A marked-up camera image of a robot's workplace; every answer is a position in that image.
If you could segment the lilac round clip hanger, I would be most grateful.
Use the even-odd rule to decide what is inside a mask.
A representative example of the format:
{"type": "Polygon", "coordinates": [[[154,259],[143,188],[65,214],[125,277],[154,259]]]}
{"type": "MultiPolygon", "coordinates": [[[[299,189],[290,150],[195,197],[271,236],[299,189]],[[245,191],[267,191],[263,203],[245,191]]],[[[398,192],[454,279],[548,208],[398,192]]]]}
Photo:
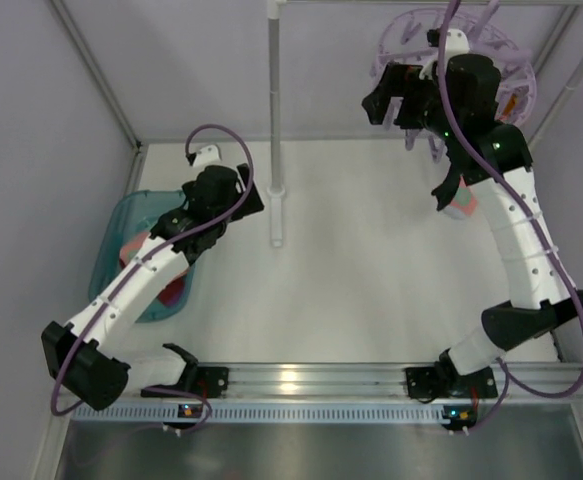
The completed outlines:
{"type": "Polygon", "coordinates": [[[370,124],[404,131],[406,145],[423,136],[433,159],[458,144],[442,105],[445,82],[454,117],[466,137],[498,123],[521,127],[537,97],[530,55],[491,19],[491,1],[479,14],[458,11],[438,51],[445,10],[425,7],[394,17],[381,33],[372,62],[371,92],[362,107],[370,124]]]}

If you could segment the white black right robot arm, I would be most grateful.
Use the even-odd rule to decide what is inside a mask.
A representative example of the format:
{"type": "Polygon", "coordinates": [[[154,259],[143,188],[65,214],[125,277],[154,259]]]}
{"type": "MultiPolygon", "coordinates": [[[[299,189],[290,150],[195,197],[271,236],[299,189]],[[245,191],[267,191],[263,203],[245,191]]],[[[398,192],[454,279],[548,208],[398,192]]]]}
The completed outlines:
{"type": "Polygon", "coordinates": [[[431,194],[437,209],[449,206],[462,185],[475,195],[505,269],[509,298],[484,310],[481,324],[430,367],[407,373],[409,393],[426,400],[467,397],[476,388],[486,397],[491,363],[555,328],[583,317],[583,290],[559,260],[535,190],[532,158],[522,132],[497,117],[501,75],[493,61],[477,54],[455,55],[445,63],[389,61],[362,101],[373,125],[385,121],[409,133],[426,131],[446,148],[449,169],[431,194]]]}

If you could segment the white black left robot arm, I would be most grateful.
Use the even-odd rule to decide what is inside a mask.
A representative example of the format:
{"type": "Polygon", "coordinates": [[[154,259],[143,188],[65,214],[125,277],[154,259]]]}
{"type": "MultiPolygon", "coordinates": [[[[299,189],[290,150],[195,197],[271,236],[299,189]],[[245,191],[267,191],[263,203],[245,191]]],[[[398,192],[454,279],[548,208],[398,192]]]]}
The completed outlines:
{"type": "Polygon", "coordinates": [[[41,340],[54,388],[104,410],[128,392],[189,391],[196,358],[173,343],[135,357],[124,338],[159,294],[215,246],[230,223],[263,211],[252,163],[205,167],[182,186],[183,203],[163,213],[118,276],[65,324],[50,323],[41,340]]]}

